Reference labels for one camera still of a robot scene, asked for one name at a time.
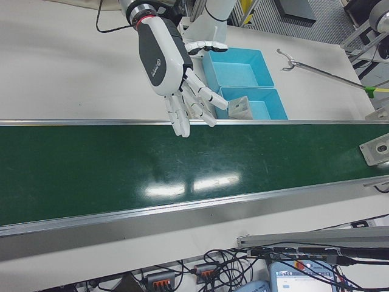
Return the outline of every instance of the conveyor belt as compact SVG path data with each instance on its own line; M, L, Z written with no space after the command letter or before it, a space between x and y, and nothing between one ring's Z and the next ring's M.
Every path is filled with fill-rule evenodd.
M389 124L0 127L0 226L389 175Z

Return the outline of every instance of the blue plastic tray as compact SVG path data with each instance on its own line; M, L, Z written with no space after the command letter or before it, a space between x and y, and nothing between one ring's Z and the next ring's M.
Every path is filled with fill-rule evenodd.
M247 96L255 120L287 120L280 96L273 88L221 88L219 94L227 101ZM218 119L229 119L228 109L215 107Z
M209 52L202 59L208 87L274 87L260 50L231 47L227 52Z

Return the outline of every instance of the metal part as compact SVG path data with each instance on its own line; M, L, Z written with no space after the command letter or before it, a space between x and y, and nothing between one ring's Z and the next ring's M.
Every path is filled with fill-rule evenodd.
M359 146L367 165L373 166L389 161L389 134Z
M301 63L301 62L297 62L293 59L292 56L290 56L289 54L281 51L280 49L277 49L277 52L279 54L282 54L284 55L285 57L287 57L288 61L289 61L289 65L290 67L289 68L283 68L283 71L291 71L293 70L295 67L299 67L299 68L302 68L302 69L305 69L305 70L308 70L308 71L311 71L313 73L318 73L322 76L325 76L325 77L329 77L331 79L334 79L334 80L337 80L339 82L342 82L342 83L345 83L347 85L351 85L353 87L356 87L356 88L360 88L360 89L365 89L365 87L361 84L358 84L356 82L353 82L353 81L350 81L350 80L347 80L343 77L340 77L340 76L337 76L337 75L334 75L334 74L331 74L329 72L326 72L326 71L323 71L321 69L318 69L318 68L315 68L315 67L312 67L310 65L307 65L307 64L304 64L304 63Z
M377 31L380 33L389 32L389 12L378 22Z
M277 198L277 197L287 196L287 195L297 195L302 192L308 192L317 187L345 185L345 184L352 184L352 183L361 183L364 184L365 186L367 185L373 186L378 184L379 182L388 181L388 179L389 179L389 175L385 175L385 176L378 176L375 178L331 182L328 184L321 184L315 186L274 190L274 191L262 192L262 193L250 193L244 195L230 196L227 198L217 198L217 199L209 199L209 200L192 201L186 203L177 203L174 205L164 205L164 206L149 207L143 209L126 210L126 211L119 211L119 212L110 212L110 213L77 216L77 217L69 217L69 218L60 218L60 219L44 220L44 221L37 221L37 222L30 222L30 223L11 224L11 225L0 226L0 237L19 235L19 234L28 234L28 233L39 232L39 231L71 228L77 226L86 226L91 224L109 223L109 222L123 220L127 218L136 218L136 217L169 213L169 212L180 212L184 210L202 209L202 208L220 206L223 204L230 204L230 203L248 203L251 201L259 201L259 200Z
M370 27L369 20L366 20L351 35L349 35L344 41L342 41L342 43L340 43L340 47L342 49L346 49L347 45L349 45L352 41L354 41L362 32L367 30L369 27Z
M380 87L381 85L389 83L389 80L386 80L384 82L378 83L377 85L374 85L374 87Z
M207 125L203 120L190 120L191 125ZM218 120L218 125L389 125L389 121L364 121L364 120ZM171 125L167 120L94 120L94 119L32 119L32 120L8 120L0 119L1 126L98 126L98 125Z
M371 41L369 44L367 44L366 46L363 47L362 50L355 50L354 52L352 52L351 54L355 54L355 56L351 57L349 60L350 62L353 62L355 61L356 59L358 59L360 56L362 56L365 52L367 52L368 50L370 50L372 47L374 47L376 44L379 44L384 38L386 38L387 36L389 36L389 32L385 32L385 33L382 33L380 34L379 36L377 36L373 41Z
M340 44L340 47L344 49L346 52L348 52L350 55L352 55L351 58L349 58L350 62L355 61L360 56L362 56L365 52L367 52L369 49L374 47L376 44L381 42L384 38L386 38L389 35L389 32L385 32L380 34L379 36L375 37L373 41L368 43L367 45L364 45L361 50L355 50L353 48L348 47L348 45L354 41L356 38L359 37L364 31L366 31L368 28L370 28L370 22L369 20L366 20L360 27L358 27L355 32L353 32L347 39L342 41Z
M136 1L138 1L138 0L119 0L119 4L120 4L120 6L121 6L121 8L122 8L122 13L123 13L123 15L126 15L126 12L127 12L128 7L129 7L132 3L136 2Z
M155 8L149 4L142 4L137 7L135 7L131 13L129 14L129 23L132 26L135 26L138 21L147 15L157 15L157 11Z
M249 9L247 9L247 11L245 12L245 14L243 15L242 19L241 19L241 22L239 23L239 26L240 27L244 27L247 19L249 18L249 16L251 14L253 14L253 11L255 10L255 8L261 3L262 0L254 0L252 3L251 3L251 6L249 7Z
M290 247L291 242L300 242L298 246L309 246L310 243L323 245L339 245L347 247L389 248L389 226L331 229L310 232L285 234L248 235L237 239L239 248L255 246L272 246L277 242L284 242L278 247Z
M191 23L193 21L195 21L197 19L197 17L199 17L201 15L202 11L205 8L206 2L207 2L207 0L196 0L196 2L194 2L192 14L190 15L190 22Z

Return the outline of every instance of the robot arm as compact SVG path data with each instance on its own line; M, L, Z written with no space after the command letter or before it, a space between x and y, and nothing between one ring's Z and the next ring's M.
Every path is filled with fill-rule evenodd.
M130 25L138 32L140 59L154 92L165 97L176 135L188 137L190 134L185 105L193 108L211 127L216 125L201 97L223 110L228 103L196 76L189 54L196 54L201 49L225 51L227 47L212 41L197 41L185 46L175 23L158 16L157 2L119 0L119 3Z

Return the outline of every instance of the electronic device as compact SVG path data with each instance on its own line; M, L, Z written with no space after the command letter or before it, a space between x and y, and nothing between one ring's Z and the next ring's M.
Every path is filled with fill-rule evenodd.
M378 165L389 161L389 134L359 145L367 165Z
M235 292L270 292L270 288L265 281L252 281L239 287Z
M330 271L332 268L328 264L320 262L328 268L326 269L309 260L301 260L298 262L287 261L286 263L293 265L296 269L282 262L276 262L270 265L269 272L272 292L336 292L334 286L323 283L299 271L301 270L323 280L328 279L334 281L334 273Z

